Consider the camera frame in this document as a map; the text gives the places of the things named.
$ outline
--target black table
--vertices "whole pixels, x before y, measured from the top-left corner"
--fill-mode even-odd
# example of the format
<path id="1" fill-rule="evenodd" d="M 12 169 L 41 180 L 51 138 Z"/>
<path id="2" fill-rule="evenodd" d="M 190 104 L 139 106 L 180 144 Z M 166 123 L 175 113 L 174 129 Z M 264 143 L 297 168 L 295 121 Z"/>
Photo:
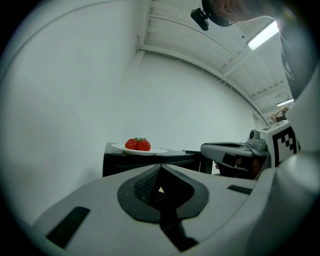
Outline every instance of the black table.
<path id="1" fill-rule="evenodd" d="M 103 177 L 156 164 L 175 165 L 207 174 L 211 174 L 212 172 L 212 160 L 204 157 L 199 151 L 167 149 L 168 152 L 156 155 L 134 155 L 124 153 L 122 150 L 112 147 L 112 144 L 114 143 L 108 142 L 105 147 Z"/>

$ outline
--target ceiling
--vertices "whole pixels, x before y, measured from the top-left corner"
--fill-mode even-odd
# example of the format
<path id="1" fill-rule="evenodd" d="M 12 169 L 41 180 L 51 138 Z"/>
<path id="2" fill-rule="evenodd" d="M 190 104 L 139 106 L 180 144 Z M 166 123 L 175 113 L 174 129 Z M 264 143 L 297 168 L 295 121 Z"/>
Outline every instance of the ceiling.
<path id="1" fill-rule="evenodd" d="M 291 98 L 282 67 L 279 33 L 255 51 L 247 41 L 271 21 L 261 17 L 203 31 L 190 17 L 201 0 L 142 0 L 138 48 L 171 55 L 217 76 L 241 93 L 270 122 L 277 103 Z"/>

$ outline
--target white plate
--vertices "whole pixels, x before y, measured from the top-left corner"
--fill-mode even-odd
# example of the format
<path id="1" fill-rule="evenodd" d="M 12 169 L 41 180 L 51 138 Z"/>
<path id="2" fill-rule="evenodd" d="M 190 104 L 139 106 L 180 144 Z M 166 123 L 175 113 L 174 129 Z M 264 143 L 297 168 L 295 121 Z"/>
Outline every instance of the white plate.
<path id="1" fill-rule="evenodd" d="M 168 150 L 166 149 L 156 148 L 156 147 L 152 147 L 150 151 L 142 151 L 142 150 L 127 149 L 124 144 L 112 144 L 111 146 L 118 150 L 122 150 L 126 153 L 133 154 L 133 155 L 141 155 L 141 156 L 152 156 L 152 155 L 168 152 Z"/>

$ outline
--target fluorescent light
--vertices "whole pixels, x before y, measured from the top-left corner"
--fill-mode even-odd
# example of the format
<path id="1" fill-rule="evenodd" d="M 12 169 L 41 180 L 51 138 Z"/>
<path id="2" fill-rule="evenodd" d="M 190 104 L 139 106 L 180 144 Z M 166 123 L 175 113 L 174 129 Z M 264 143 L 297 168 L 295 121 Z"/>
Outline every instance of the fluorescent light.
<path id="1" fill-rule="evenodd" d="M 257 34 L 249 43 L 248 46 L 252 51 L 257 49 L 260 45 L 262 45 L 265 41 L 271 38 L 279 32 L 277 23 L 274 21 L 269 26 L 267 26 L 264 30 L 262 30 L 259 34 Z"/>
<path id="2" fill-rule="evenodd" d="M 293 98 L 292 98 L 292 99 L 288 99 L 288 100 L 286 100 L 286 101 L 284 101 L 284 102 L 278 103 L 276 106 L 277 106 L 277 107 L 280 107 L 280 106 L 282 106 L 282 105 L 284 105 L 284 104 L 287 104 L 287 103 L 290 103 L 290 102 L 293 102 L 293 101 L 294 101 Z"/>

